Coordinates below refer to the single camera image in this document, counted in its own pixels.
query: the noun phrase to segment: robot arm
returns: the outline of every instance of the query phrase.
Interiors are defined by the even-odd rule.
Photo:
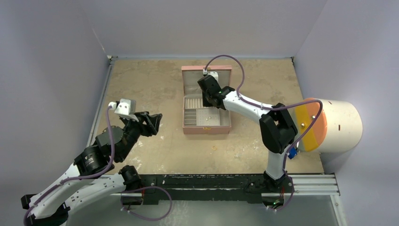
[[[244,98],[261,107],[268,108],[284,105],[278,103],[273,106],[245,96],[239,97],[233,88],[228,86],[221,88],[217,77],[216,72],[209,72],[198,80],[202,90],[203,105],[237,112],[257,123],[260,126],[263,144],[269,149],[268,164],[265,170],[266,177],[272,181],[282,180],[285,175],[284,159],[287,148],[293,143],[295,135],[298,133],[288,110],[270,111],[254,107],[241,99]]]
[[[111,102],[109,106],[125,124],[123,129],[111,127],[115,143],[113,161],[123,162],[141,135],[149,137],[158,133],[162,114],[135,113],[136,102],[127,99]],[[75,158],[68,170],[54,183],[39,194],[21,198],[23,208],[30,210],[25,224],[61,225],[67,220],[69,210],[76,211],[101,197],[124,191],[126,188],[131,190],[130,187],[140,180],[133,166],[124,167],[106,181],[95,175],[112,164],[110,155],[111,141],[107,128],[96,137],[93,145],[86,147]],[[67,178],[75,177],[76,180],[64,182]]]

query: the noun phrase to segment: blue clip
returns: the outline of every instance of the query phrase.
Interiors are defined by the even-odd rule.
[[[296,149],[293,147],[293,148],[291,148],[291,150],[289,150],[288,158],[293,159],[297,154],[298,154],[298,152],[296,152]]]

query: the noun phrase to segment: pink jewelry box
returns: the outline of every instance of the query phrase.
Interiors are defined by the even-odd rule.
[[[228,134],[231,129],[230,112],[202,105],[202,91],[197,81],[204,75],[203,66],[182,66],[183,74],[183,133],[184,134]],[[232,67],[212,65],[208,71],[218,73],[221,88],[229,86]]]

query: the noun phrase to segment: wooden table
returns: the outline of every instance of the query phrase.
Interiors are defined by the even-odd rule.
[[[117,60],[112,72],[99,130],[106,127],[105,108],[121,98],[137,101],[136,111],[162,113],[158,135],[140,137],[123,163],[115,164],[113,174],[124,165],[134,165],[141,174],[262,173],[268,150],[259,126],[231,113],[228,135],[185,135],[182,130],[183,84],[181,66],[205,65],[208,60]],[[257,101],[285,105],[302,101],[291,59],[242,60],[246,80],[241,93]],[[231,86],[241,81],[241,70],[229,59],[214,65],[232,65]],[[112,125],[123,127],[117,115]],[[299,153],[287,161],[288,173],[324,172],[318,153]]]

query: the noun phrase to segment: white wall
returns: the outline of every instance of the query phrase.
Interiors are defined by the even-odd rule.
[[[0,3],[0,225],[86,146],[108,60],[74,0]]]
[[[349,225],[399,222],[399,1],[329,0],[296,55],[304,97],[353,103],[360,143],[322,155],[336,172]]]
[[[327,0],[80,0],[108,55],[292,57]]]

